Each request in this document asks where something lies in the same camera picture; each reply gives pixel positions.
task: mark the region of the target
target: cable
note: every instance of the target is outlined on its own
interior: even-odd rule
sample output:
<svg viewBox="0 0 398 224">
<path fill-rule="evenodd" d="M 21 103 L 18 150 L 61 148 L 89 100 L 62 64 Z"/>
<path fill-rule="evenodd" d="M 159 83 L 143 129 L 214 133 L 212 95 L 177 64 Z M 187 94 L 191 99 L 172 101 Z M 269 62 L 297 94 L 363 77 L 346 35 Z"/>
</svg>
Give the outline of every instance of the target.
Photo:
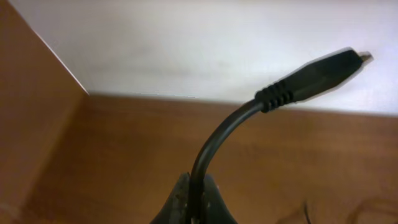
<svg viewBox="0 0 398 224">
<path fill-rule="evenodd" d="M 200 197 L 203 192 L 203 179 L 211 159 L 224 140 L 243 121 L 263 109 L 263 104 L 251 100 L 229 115 L 211 134 L 197 156 L 191 171 L 188 204 L 194 217 L 198 217 L 200 210 Z"/>
<path fill-rule="evenodd" d="M 238 125 L 258 111 L 266 113 L 337 87 L 360 71 L 363 63 L 370 59 L 370 54 L 359 56 L 353 49 L 345 49 L 329 57 L 312 61 L 281 81 L 258 91 L 254 100 L 229 115 L 207 139 L 193 165 L 188 192 L 187 223 L 192 223 L 192 218 L 194 222 L 200 219 L 203 179 L 207 167 L 217 149 Z"/>
</svg>

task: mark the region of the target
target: connector tip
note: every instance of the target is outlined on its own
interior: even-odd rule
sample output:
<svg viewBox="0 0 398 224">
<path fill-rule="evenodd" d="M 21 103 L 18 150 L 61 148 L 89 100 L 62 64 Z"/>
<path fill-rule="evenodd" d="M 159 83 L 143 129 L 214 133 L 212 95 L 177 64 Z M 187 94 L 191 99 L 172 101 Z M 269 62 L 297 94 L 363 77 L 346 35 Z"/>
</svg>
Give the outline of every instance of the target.
<svg viewBox="0 0 398 224">
<path fill-rule="evenodd" d="M 369 63 L 373 60 L 373 56 L 369 52 L 359 53 L 359 57 L 362 59 L 363 63 Z"/>
</svg>

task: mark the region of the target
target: white wall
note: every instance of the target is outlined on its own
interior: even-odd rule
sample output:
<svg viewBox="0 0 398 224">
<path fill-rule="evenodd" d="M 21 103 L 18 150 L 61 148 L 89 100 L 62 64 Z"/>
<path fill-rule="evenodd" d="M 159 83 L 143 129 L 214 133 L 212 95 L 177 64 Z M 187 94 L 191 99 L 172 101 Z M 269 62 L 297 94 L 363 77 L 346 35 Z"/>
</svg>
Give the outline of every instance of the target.
<svg viewBox="0 0 398 224">
<path fill-rule="evenodd" d="M 12 3 L 89 92 L 243 102 L 350 46 L 375 60 L 298 106 L 398 114 L 398 1 Z"/>
</svg>

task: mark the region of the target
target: wood grain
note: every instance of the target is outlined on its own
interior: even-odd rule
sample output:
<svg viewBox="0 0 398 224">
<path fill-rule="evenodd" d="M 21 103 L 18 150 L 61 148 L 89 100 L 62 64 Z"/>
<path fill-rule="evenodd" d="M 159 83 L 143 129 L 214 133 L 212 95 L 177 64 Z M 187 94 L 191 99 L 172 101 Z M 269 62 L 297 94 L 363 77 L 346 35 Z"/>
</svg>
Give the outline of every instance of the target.
<svg viewBox="0 0 398 224">
<path fill-rule="evenodd" d="M 236 108 L 90 96 L 21 222 L 148 223 Z M 363 200 L 398 200 L 397 133 L 391 117 L 257 114 L 226 140 L 208 172 L 240 223 L 300 223 L 289 217 L 300 219 L 294 214 L 304 201 L 313 223 L 345 223 Z"/>
<path fill-rule="evenodd" d="M 18 216 L 84 91 L 0 0 L 0 222 Z"/>
</svg>

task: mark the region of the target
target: wooden surface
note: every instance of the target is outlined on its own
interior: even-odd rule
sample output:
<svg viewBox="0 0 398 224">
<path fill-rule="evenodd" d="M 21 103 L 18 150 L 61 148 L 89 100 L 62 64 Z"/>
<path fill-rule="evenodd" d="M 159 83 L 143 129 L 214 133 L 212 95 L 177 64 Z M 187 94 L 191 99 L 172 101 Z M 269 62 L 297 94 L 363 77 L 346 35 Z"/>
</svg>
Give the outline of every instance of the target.
<svg viewBox="0 0 398 224">
<path fill-rule="evenodd" d="M 0 0 L 0 223 L 18 216 L 84 92 Z"/>
<path fill-rule="evenodd" d="M 90 96 L 21 223 L 148 223 L 236 107 Z M 304 223 L 304 201 L 313 223 L 393 223 L 397 133 L 397 118 L 257 114 L 227 139 L 208 172 L 240 223 Z"/>
</svg>

